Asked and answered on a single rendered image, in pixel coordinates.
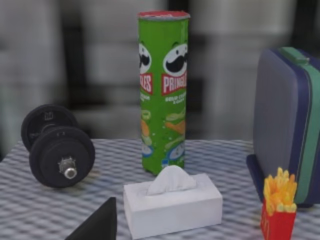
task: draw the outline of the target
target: blurry background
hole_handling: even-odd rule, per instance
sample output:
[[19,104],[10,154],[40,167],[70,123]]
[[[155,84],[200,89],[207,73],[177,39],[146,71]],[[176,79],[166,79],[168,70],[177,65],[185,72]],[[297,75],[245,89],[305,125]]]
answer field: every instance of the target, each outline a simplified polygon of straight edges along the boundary
[[320,55],[318,0],[0,0],[0,154],[26,114],[66,106],[92,138],[140,136],[137,14],[184,10],[187,138],[252,138],[264,48]]

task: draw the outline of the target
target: green pringles can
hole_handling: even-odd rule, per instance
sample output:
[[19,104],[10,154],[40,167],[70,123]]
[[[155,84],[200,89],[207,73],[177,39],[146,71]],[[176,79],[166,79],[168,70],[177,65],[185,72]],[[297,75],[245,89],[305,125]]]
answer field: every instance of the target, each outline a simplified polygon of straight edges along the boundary
[[185,165],[189,18],[183,11],[138,15],[142,165],[155,175]]

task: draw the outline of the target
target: dumbbell weight plate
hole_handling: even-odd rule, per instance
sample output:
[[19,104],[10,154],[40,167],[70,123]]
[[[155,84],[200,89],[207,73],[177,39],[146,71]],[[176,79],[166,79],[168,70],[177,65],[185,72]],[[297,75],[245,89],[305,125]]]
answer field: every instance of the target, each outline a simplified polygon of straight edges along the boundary
[[21,138],[24,146],[30,151],[36,139],[52,127],[78,127],[74,115],[65,107],[46,104],[31,111],[23,120]]
[[[62,159],[75,160],[77,175],[66,178],[59,169]],[[31,148],[29,163],[32,174],[43,185],[67,188],[82,181],[95,161],[95,148],[83,131],[75,127],[57,127],[42,134]]]

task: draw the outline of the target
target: yellow fries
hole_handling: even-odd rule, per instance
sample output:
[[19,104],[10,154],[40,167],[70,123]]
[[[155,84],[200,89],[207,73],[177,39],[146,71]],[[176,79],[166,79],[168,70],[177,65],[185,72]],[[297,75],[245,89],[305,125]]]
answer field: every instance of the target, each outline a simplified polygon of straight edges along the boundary
[[266,211],[271,216],[274,212],[295,213],[297,205],[294,203],[297,191],[296,176],[289,175],[288,170],[283,171],[281,167],[273,178],[269,175],[264,180],[263,195],[266,203]]

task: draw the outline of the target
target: can rim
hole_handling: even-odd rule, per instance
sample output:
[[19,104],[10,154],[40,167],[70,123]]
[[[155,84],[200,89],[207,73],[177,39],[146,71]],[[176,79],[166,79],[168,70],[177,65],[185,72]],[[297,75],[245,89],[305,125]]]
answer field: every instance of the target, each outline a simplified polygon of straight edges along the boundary
[[138,18],[151,21],[176,21],[189,19],[190,14],[185,11],[144,11],[138,14]]

